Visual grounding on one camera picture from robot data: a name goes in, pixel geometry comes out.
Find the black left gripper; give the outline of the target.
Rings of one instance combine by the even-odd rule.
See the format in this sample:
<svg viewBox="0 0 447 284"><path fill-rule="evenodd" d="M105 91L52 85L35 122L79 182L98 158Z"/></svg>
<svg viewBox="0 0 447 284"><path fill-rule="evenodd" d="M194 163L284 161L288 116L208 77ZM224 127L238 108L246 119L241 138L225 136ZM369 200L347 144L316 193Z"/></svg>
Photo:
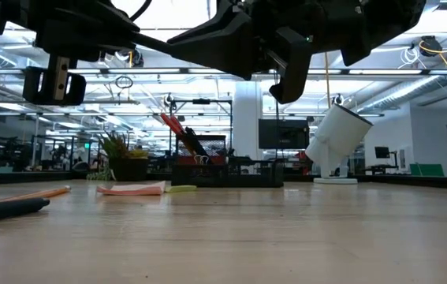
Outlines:
<svg viewBox="0 0 447 284"><path fill-rule="evenodd" d="M140 28L109 0L19 0L18 24L36 33L34 46L49 54L45 68L28 67L23 97L36 105L78 106L87 85L70 70L79 61L95 62L101 54L133 50L131 39Z"/></svg>

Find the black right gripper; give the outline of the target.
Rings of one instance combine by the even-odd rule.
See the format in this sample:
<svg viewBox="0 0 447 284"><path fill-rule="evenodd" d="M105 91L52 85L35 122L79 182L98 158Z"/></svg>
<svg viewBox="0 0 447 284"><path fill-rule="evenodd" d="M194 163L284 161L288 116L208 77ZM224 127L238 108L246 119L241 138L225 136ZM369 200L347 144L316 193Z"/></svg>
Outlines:
<svg viewBox="0 0 447 284"><path fill-rule="evenodd" d="M275 66L280 103L302 96L313 54L338 50L346 65L416 26L427 0L242 0L169 39L175 58L245 80Z"/></svg>

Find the yellow sticky note pad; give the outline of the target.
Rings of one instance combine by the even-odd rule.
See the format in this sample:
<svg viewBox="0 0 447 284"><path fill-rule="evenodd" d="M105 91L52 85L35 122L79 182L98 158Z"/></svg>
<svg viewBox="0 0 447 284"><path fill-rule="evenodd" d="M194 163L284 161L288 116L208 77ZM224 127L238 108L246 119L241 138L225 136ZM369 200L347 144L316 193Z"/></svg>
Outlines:
<svg viewBox="0 0 447 284"><path fill-rule="evenodd" d="M175 185L165 188L166 193L178 193L178 192L194 192L198 188L196 185Z"/></svg>

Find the pink sticky note pad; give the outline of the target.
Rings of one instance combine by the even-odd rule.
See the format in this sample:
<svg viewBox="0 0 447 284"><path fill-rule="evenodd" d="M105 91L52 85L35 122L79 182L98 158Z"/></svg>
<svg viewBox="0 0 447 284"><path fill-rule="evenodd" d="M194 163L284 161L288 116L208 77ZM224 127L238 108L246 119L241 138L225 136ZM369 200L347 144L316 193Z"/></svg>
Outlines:
<svg viewBox="0 0 447 284"><path fill-rule="evenodd" d="M110 189L98 186L96 192L109 196L161 196L165 192L164 181L153 184L114 185Z"/></svg>

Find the orange wooden pencil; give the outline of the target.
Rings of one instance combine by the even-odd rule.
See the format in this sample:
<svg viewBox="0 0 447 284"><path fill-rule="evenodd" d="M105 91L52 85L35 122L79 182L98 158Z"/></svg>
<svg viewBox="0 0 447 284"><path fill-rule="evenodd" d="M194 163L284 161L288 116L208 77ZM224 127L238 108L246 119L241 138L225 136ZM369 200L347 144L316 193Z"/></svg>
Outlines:
<svg viewBox="0 0 447 284"><path fill-rule="evenodd" d="M31 199L31 198L51 198L51 197L60 196L60 195L63 195L63 194L69 193L69 192L71 192L71 187L65 186L65 187L59 188L59 189L44 190L41 192L29 193L26 195L9 197L9 198L0 200L0 202L26 200L26 199Z"/></svg>

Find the black mesh desk organizer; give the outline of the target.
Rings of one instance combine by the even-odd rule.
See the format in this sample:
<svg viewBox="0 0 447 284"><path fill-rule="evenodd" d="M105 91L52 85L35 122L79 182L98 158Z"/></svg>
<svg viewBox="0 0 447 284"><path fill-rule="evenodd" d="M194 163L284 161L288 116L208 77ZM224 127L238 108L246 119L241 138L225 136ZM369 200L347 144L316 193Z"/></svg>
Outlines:
<svg viewBox="0 0 447 284"><path fill-rule="evenodd" d="M196 164L194 156L173 153L173 185L216 188L280 188L284 185L283 164L277 160L252 160L228 153L223 164Z"/></svg>

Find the green panel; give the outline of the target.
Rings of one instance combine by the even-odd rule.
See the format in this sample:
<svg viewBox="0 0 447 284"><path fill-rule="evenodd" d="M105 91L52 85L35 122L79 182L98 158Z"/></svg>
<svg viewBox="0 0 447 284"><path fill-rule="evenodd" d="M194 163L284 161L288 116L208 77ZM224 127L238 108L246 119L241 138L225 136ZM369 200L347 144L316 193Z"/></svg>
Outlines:
<svg viewBox="0 0 447 284"><path fill-rule="evenodd" d="M444 171L441 164L419 164L413 163L410 165L412 176L420 177L444 177Z"/></svg>

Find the black background frame rig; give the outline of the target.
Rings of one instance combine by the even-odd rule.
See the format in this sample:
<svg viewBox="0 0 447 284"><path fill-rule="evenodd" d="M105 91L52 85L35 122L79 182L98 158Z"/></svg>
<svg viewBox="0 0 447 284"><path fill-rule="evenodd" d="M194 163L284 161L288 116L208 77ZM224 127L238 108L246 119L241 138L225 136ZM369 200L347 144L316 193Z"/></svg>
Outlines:
<svg viewBox="0 0 447 284"><path fill-rule="evenodd" d="M169 109L186 131L192 130L207 152L211 164L223 164L233 146L233 101L230 99L175 99L177 109ZM169 143L176 156L191 155L169 129Z"/></svg>

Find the black wall monitor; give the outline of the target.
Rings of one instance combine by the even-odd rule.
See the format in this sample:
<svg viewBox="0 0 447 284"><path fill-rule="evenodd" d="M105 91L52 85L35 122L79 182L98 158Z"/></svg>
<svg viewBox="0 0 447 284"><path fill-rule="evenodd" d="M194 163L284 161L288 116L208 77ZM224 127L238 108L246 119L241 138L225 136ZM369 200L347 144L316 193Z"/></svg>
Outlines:
<svg viewBox="0 0 447 284"><path fill-rule="evenodd" d="M309 145L305 120L259 119L260 149L305 149Z"/></svg>

